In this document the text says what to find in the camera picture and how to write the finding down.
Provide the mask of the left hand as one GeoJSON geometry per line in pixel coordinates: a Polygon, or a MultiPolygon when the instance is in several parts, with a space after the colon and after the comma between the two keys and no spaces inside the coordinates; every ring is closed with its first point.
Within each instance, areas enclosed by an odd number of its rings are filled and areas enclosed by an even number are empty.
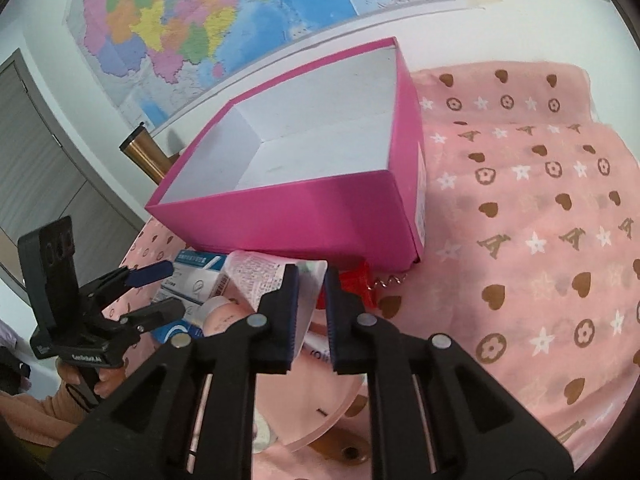
{"type": "MultiPolygon", "coordinates": [[[[79,387],[84,382],[76,366],[65,363],[60,358],[55,361],[56,371],[62,382],[79,387]]],[[[93,387],[93,393],[101,399],[106,399],[126,379],[126,368],[90,368],[90,372],[97,372],[99,380],[93,387]]]]}

